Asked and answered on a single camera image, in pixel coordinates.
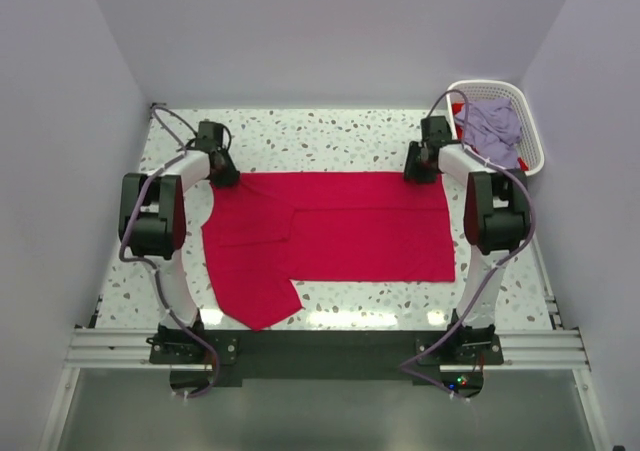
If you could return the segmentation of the crimson red t shirt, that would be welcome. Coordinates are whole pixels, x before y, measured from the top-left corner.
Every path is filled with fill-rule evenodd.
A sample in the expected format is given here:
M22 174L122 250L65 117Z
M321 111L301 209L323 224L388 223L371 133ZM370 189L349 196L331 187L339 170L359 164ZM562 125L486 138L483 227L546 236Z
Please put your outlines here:
M259 331L302 308L297 281L455 279L442 182L399 172L249 173L213 192L201 227L219 308Z

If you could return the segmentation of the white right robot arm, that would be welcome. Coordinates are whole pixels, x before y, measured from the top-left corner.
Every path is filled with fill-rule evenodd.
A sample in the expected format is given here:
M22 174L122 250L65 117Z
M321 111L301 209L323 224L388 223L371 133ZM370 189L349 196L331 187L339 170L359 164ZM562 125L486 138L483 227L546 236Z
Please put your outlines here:
M508 262L533 238L535 213L526 173L505 169L455 140L445 117L420 122L421 139L409 144L403 177L432 184L447 174L465 186L464 236L471 258L463 295L451 324L462 327L445 340L448 357L469 363L481 351L472 330L495 325L495 308Z

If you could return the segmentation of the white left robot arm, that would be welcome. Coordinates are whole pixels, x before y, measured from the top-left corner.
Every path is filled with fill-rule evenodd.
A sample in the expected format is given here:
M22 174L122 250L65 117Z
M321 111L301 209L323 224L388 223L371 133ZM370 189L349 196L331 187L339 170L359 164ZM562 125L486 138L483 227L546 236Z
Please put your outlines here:
M201 321L188 288L182 260L187 219L186 191L207 181L228 188L240 179L230 156L232 135L222 123L202 121L195 137L178 155L150 174L128 173L122 179L118 235L119 259L147 267L161 308L160 325L182 329L173 353L185 363L200 361L207 339L193 330Z

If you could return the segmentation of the white perforated laundry basket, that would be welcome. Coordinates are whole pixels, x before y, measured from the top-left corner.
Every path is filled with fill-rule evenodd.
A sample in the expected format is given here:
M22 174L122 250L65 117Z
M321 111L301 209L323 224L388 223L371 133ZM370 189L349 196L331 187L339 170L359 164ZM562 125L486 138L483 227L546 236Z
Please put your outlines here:
M545 155L535 120L524 93L515 85L499 80L467 79L449 85L458 89L472 101L508 98L521 124L521 140L516 145L519 159L525 164L528 177L538 174L544 164Z

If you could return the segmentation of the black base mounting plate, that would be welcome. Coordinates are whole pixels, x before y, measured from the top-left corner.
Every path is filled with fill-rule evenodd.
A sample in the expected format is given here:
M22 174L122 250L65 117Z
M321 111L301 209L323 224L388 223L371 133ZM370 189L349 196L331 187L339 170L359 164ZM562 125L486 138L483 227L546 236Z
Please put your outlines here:
M247 380L410 379L473 397L484 369L504 362L493 327L443 331L212 331L158 328L149 361L171 368L173 390L240 387Z

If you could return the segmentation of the aluminium extrusion rail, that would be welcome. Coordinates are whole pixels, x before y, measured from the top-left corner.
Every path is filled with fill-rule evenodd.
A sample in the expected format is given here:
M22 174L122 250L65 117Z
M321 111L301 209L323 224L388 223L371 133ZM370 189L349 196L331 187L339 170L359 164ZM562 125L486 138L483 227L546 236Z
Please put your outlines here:
M67 368L142 369L151 366L151 329L76 329L64 358ZM508 331L500 335L504 370L588 370L577 330Z

